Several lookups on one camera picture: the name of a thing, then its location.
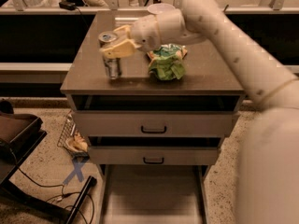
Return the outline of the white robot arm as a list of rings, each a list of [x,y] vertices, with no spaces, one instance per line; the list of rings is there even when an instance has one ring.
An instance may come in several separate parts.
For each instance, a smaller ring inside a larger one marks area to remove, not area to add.
[[[109,58],[206,38],[255,105],[239,153],[236,224],[299,224],[299,77],[232,23],[215,0],[184,0],[115,31]]]

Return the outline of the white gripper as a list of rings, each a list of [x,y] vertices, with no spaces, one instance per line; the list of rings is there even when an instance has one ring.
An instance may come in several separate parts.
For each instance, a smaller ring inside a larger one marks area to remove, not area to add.
[[[120,42],[100,48],[103,56],[117,59],[132,56],[138,49],[148,52],[168,43],[182,44],[185,21],[179,9],[148,15],[135,21],[132,26],[123,25],[113,30]]]

